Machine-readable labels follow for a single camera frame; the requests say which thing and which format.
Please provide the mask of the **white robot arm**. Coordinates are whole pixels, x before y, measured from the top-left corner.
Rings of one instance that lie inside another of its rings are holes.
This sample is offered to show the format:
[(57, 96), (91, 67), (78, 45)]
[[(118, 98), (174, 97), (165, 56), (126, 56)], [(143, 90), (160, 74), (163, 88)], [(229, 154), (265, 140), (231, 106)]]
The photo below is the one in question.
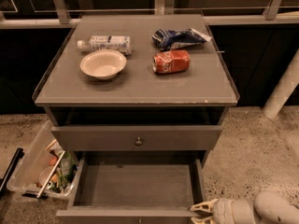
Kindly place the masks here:
[(299, 224), (299, 209), (272, 191), (261, 191), (253, 201), (214, 199), (193, 205), (193, 224)]

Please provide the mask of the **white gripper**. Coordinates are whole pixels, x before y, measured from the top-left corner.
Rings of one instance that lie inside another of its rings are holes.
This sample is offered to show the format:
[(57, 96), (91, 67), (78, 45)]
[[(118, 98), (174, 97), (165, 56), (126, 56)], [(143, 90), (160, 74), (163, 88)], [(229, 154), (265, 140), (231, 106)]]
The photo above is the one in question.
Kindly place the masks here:
[(253, 201), (213, 199), (194, 204), (189, 210), (204, 217), (191, 217), (193, 224), (259, 224)]

